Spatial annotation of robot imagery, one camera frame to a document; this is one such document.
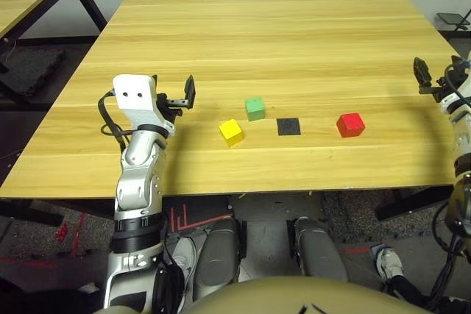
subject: green cube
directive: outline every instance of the green cube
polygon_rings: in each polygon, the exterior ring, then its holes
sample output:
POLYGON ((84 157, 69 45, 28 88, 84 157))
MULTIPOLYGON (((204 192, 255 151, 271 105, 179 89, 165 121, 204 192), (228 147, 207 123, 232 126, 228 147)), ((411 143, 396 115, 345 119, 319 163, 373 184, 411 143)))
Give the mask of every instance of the green cube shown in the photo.
POLYGON ((260 97, 245 100, 245 110, 249 121, 257 121, 265 118, 265 106, 260 97))

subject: table leg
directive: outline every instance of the table leg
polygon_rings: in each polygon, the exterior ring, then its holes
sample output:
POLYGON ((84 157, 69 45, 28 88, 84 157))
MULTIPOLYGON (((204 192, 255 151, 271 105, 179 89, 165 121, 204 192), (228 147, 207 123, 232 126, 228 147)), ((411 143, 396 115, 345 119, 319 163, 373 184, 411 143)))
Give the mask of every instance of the table leg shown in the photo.
POLYGON ((375 209, 376 218, 379 221, 384 221, 389 218, 407 215, 414 211, 425 209, 441 201, 448 200, 452 192, 453 186, 445 185, 425 189, 404 199, 396 194, 394 196, 395 202, 375 209))
POLYGON ((82 3, 83 7, 85 10, 87 10, 87 13, 90 15, 91 19, 95 23, 96 27, 101 31, 105 28, 107 25, 107 21, 105 17, 103 16, 102 12, 96 5, 94 0, 80 0, 82 3))
POLYGON ((115 199, 47 199, 44 200, 81 213, 88 213, 101 218, 114 219, 115 199))
POLYGON ((29 208, 29 201, 0 201, 0 215, 18 220, 38 222, 48 226, 60 226, 64 216, 29 208))
POLYGON ((462 20, 459 22, 459 24, 456 25, 456 28, 454 29, 455 31, 458 31, 459 29, 464 29, 466 30, 466 26, 463 26, 463 23, 467 20, 468 16, 471 15, 471 9, 470 11, 467 12, 465 16, 463 16, 462 20))
POLYGON ((0 74, 6 74, 8 70, 9 69, 2 62, 0 62, 0 74))
POLYGON ((12 90, 7 84, 0 80, 0 92, 17 104, 29 104, 29 102, 19 93, 12 90))
POLYGON ((41 16, 44 15, 59 0, 42 0, 41 3, 31 9, 12 29, 2 36, 0 41, 0 54, 11 47, 41 16))

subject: yellow cube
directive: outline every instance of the yellow cube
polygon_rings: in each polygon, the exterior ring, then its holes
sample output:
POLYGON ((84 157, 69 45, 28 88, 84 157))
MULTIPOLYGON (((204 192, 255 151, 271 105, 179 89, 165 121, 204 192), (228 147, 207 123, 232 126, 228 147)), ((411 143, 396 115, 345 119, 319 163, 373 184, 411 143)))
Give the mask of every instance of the yellow cube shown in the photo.
POLYGON ((219 130, 221 130, 222 136, 224 136, 228 146, 239 143, 244 139, 244 133, 235 119, 225 121, 219 126, 219 130))

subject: black table leg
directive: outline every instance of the black table leg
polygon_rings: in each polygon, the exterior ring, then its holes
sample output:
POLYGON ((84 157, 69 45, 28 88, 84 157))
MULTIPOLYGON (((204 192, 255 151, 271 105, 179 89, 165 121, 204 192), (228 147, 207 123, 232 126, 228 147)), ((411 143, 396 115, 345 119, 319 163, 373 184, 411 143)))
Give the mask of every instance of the black table leg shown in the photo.
POLYGON ((426 207, 433 206, 441 201, 448 200, 452 192, 453 186, 445 185, 425 189, 407 198, 401 198, 398 193, 395 193, 395 201, 392 204, 377 207, 375 209, 376 218, 379 221, 384 221, 389 218, 425 209, 426 207))
POLYGON ((18 220, 38 222, 48 226, 60 226, 64 219, 64 216, 56 213, 31 209, 28 201, 0 201, 0 215, 18 220))
POLYGON ((470 16, 470 15, 471 15, 471 9, 470 9, 470 11, 468 11, 468 12, 466 13, 465 16, 463 16, 463 18, 461 19, 461 21, 459 22, 459 24, 456 25, 455 31, 458 31, 459 29, 464 29, 464 30, 467 29, 466 26, 464 26, 463 24, 464 24, 464 22, 467 20, 468 16, 470 16))
POLYGON ((90 15, 91 19, 95 23, 96 27, 101 31, 105 28, 107 25, 107 21, 105 17, 103 16, 102 12, 96 5, 94 0, 80 0, 82 3, 83 7, 85 10, 87 10, 87 13, 90 15))
POLYGON ((8 68, 0 62, 0 74, 6 74, 8 72, 8 68))
POLYGON ((88 213, 101 218, 114 219, 115 199, 47 199, 43 200, 81 213, 88 213))
POLYGON ((0 92, 17 104, 29 104, 29 102, 19 93, 12 90, 7 84, 0 80, 0 92))

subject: red cube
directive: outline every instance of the red cube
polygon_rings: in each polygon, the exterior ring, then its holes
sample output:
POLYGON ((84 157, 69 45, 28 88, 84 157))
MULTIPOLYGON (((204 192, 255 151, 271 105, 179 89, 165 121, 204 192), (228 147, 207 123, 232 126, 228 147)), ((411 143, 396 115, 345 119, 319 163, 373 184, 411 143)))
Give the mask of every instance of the red cube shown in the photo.
POLYGON ((343 138, 359 136, 365 130, 365 124, 358 113, 342 114, 337 121, 340 135, 343 138))

